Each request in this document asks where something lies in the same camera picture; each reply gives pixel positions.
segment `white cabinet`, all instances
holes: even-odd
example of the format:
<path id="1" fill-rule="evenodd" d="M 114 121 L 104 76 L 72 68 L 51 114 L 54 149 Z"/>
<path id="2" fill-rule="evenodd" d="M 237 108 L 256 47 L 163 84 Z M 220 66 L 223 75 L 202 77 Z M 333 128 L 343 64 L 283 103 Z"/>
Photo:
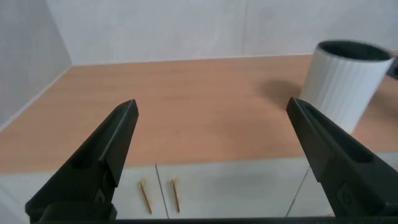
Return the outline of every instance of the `white cabinet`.
<path id="1" fill-rule="evenodd" d="M 167 218 L 155 166 L 124 169 L 112 203 L 116 219 Z"/>
<path id="2" fill-rule="evenodd" d="M 0 175 L 0 217 L 5 223 L 29 223 L 25 203 L 54 172 Z"/>
<path id="3" fill-rule="evenodd" d="M 333 215 L 328 198 L 318 183 L 312 170 L 308 171 L 297 193 L 289 217 L 319 217 Z"/>
<path id="4" fill-rule="evenodd" d="M 308 162 L 301 157 L 157 168 L 169 218 L 284 217 Z"/>

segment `wooden tabletop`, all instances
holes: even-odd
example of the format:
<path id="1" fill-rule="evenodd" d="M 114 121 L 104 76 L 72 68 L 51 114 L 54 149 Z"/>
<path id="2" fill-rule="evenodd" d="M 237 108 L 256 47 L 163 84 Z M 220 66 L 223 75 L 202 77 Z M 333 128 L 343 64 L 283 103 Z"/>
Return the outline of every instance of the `wooden tabletop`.
<path id="1" fill-rule="evenodd" d="M 72 67 L 0 133 L 0 172 L 60 167 L 118 104 L 136 99 L 128 166 L 302 156 L 285 112 L 311 56 Z M 398 81 L 386 77 L 354 136 L 398 151 Z"/>

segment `white cup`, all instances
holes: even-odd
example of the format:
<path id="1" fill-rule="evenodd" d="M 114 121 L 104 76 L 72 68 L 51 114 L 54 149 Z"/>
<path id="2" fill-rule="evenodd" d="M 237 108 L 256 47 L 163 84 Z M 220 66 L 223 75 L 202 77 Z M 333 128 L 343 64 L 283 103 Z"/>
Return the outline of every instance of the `white cup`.
<path id="1" fill-rule="evenodd" d="M 300 99 L 351 134 L 393 56 L 373 45 L 328 40 L 317 45 Z"/>

